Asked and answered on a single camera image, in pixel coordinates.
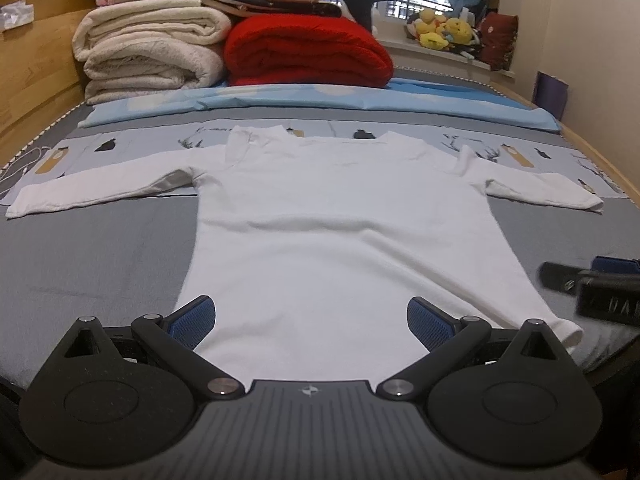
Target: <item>gray bed sheet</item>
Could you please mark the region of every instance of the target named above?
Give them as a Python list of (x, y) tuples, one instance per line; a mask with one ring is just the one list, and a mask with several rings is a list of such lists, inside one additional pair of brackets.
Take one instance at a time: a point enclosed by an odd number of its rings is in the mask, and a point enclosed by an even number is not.
[[(86, 107), (78, 108), (44, 140), (53, 145), (65, 136), (213, 118), (331, 118), (439, 124), (567, 146), (561, 137), (545, 132), (419, 113), (254, 107), (73, 129), (87, 114)], [(539, 290), (535, 274), (544, 261), (588, 266), (597, 254), (640, 254), (640, 210), (631, 200), (606, 199), (602, 213), (489, 200)], [(150, 197), (11, 221), (4, 218), (6, 208), (0, 207), (0, 376), (27, 386), (78, 316), (92, 314), (105, 326), (117, 326), (149, 312), (171, 312), (193, 251), (197, 206), (193, 196)], [(572, 298), (541, 293), (556, 315), (584, 328), (574, 358), (585, 369), (595, 368), (638, 334), (606, 322), (576, 319)]]

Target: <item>white shirt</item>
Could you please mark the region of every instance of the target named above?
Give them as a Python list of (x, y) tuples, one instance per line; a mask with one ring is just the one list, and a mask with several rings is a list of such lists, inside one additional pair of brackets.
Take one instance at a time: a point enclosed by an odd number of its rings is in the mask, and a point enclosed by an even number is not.
[(226, 146), (165, 152), (26, 186), (9, 218), (193, 182), (196, 243), (176, 307), (201, 294), (216, 326), (196, 352), (253, 379), (380, 381), (424, 356), (406, 307), (422, 296), (453, 317), (518, 328), (557, 318), (527, 278), (486, 196), (587, 209), (602, 201), (566, 177), (459, 157), (389, 132), (299, 138), (236, 127)]

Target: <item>crosshair logo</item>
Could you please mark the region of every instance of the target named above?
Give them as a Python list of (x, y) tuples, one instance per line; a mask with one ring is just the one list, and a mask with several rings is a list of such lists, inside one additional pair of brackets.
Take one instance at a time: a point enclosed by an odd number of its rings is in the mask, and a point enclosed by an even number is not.
[(315, 394), (320, 393), (320, 390), (315, 386), (313, 386), (312, 384), (305, 386), (300, 391), (309, 397), (313, 397)]

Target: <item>beige blanket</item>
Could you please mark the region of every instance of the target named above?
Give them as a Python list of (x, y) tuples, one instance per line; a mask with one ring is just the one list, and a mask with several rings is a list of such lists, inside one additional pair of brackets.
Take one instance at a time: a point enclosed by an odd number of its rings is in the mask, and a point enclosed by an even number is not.
[(220, 46), (200, 46), (162, 32), (134, 32), (101, 41), (84, 64), (95, 105), (164, 90), (204, 88), (225, 76)]
[(190, 44), (219, 43), (229, 34), (231, 20), (200, 0), (140, 0), (89, 12), (72, 40), (74, 56), (85, 61), (104, 40), (132, 32), (163, 32)]

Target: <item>red blanket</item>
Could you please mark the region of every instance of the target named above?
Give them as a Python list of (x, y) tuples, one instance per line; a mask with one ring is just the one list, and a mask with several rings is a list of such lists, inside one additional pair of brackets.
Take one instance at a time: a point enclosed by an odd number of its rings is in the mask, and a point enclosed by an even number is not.
[(376, 39), (346, 18), (265, 14), (226, 39), (229, 84), (325, 83), (383, 87), (393, 63)]

